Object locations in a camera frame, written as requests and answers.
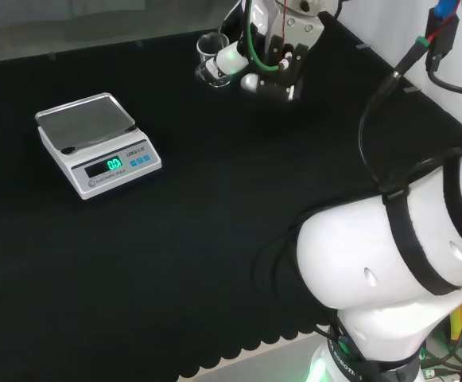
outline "green cable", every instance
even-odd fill
[[[276,72],[277,70],[279,70],[278,68],[278,65],[275,65],[275,66],[268,66],[268,65],[264,65],[261,60],[259,60],[259,57],[257,56],[257,53],[255,53],[255,49],[254,49],[254,43],[252,42],[252,31],[251,31],[251,23],[252,23],[252,0],[249,1],[250,5],[249,5],[249,11],[250,11],[250,17],[248,19],[248,22],[247,22],[247,28],[248,28],[248,34],[247,34],[247,43],[248,43],[248,46],[250,47],[250,53],[252,55],[252,61],[254,63],[256,63],[256,65],[264,70],[265,72]]]

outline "white wall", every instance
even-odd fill
[[[352,0],[344,3],[340,21],[385,61],[395,66],[417,36],[425,34],[429,9],[436,0]],[[453,50],[443,59],[437,76],[462,86],[462,9]],[[407,72],[407,79],[462,123],[462,95],[430,82],[425,58]]]

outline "connector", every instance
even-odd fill
[[[416,64],[429,50],[430,42],[420,36],[416,39],[413,46],[409,49],[407,54],[400,60],[398,65],[395,67],[394,72],[397,72],[400,76],[404,76],[414,64]]]
[[[429,19],[425,31],[425,37],[430,40],[429,54],[425,61],[427,72],[436,72],[439,61],[445,58],[453,49],[453,42],[455,41],[459,21],[459,17],[456,14],[443,20],[436,16],[434,8],[429,11]]]

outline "green led light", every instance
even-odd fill
[[[306,382],[322,382],[325,374],[326,366],[324,365],[324,361],[318,359],[310,367],[310,374]]]
[[[121,167],[122,166],[122,163],[119,159],[112,159],[110,161],[107,161],[107,167],[109,168],[109,170],[115,170],[117,169],[118,167]]]

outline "gray floor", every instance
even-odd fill
[[[86,10],[91,10],[90,1],[84,3]],[[144,1],[146,10],[79,12],[69,20],[0,27],[0,60],[215,28],[235,4],[235,0]]]

